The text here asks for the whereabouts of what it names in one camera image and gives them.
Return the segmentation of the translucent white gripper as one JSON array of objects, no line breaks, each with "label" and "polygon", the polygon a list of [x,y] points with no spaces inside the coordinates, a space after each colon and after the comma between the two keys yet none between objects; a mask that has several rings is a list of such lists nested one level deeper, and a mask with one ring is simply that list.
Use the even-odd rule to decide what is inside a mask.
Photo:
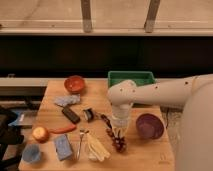
[{"label": "translucent white gripper", "polygon": [[132,103],[112,106],[111,125],[116,137],[124,137],[131,118]]}]

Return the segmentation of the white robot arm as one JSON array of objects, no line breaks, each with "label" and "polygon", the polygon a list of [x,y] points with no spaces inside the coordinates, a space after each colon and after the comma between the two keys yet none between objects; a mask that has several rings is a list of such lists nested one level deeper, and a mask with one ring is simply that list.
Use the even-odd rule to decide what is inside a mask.
[{"label": "white robot arm", "polygon": [[144,86],[124,80],[107,96],[115,133],[127,125],[134,103],[182,109],[175,171],[213,171],[213,74]]}]

